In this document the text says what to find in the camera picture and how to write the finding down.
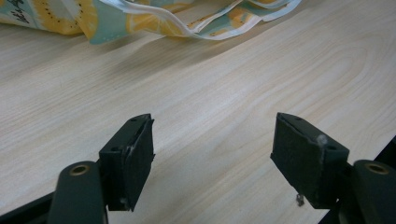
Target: brass screw hole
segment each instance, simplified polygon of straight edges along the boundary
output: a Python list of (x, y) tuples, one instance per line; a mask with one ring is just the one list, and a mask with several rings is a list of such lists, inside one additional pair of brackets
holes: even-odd
[(84, 175), (90, 169), (87, 165), (77, 165), (70, 171), (70, 175)]
[(367, 169), (369, 169), (369, 171), (379, 175), (387, 175), (389, 173), (389, 170), (383, 167), (382, 165), (378, 165), (374, 163), (366, 163), (365, 166)]

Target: wooden table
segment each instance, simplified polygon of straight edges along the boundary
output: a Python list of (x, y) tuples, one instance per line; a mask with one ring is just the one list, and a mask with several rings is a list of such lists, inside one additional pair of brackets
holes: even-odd
[(54, 190), (129, 118), (155, 161), (110, 223), (317, 223), (269, 159), (276, 112), (373, 159), (396, 134), (396, 1), (305, 0), (226, 41), (137, 33), (94, 46), (0, 24), (0, 214)]

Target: light wood grain surface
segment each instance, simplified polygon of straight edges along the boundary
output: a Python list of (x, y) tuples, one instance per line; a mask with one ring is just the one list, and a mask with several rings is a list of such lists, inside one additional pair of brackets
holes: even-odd
[(129, 118), (155, 161), (110, 223), (317, 223), (269, 159), (276, 112), (373, 159), (396, 134), (396, 1), (305, 0), (226, 41), (137, 33), (93, 46), (0, 24), (0, 214), (54, 190)]

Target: table surface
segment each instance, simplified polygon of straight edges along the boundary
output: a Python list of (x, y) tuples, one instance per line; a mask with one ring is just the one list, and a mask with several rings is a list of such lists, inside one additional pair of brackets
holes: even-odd
[(54, 190), (129, 118), (156, 157), (111, 223), (317, 223), (270, 160), (276, 113), (373, 159), (396, 134), (396, 1), (305, 0), (225, 41), (136, 33), (103, 45), (0, 24), (0, 214)]

